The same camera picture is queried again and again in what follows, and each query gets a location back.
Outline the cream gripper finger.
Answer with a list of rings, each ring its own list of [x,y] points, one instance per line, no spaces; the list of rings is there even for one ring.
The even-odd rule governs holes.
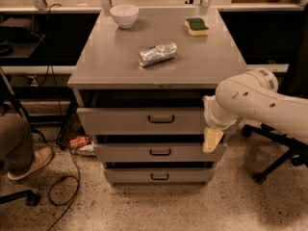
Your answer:
[[[216,150],[219,142],[223,137],[223,132],[219,129],[206,127],[204,129],[204,142],[202,151],[204,153],[212,153]]]

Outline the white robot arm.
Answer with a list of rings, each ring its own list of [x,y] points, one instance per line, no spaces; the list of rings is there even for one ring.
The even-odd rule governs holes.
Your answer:
[[[266,68],[227,78],[215,94],[202,97],[204,142],[202,151],[212,153],[223,130],[241,118],[262,122],[292,138],[308,143],[308,100],[279,94],[278,81]]]

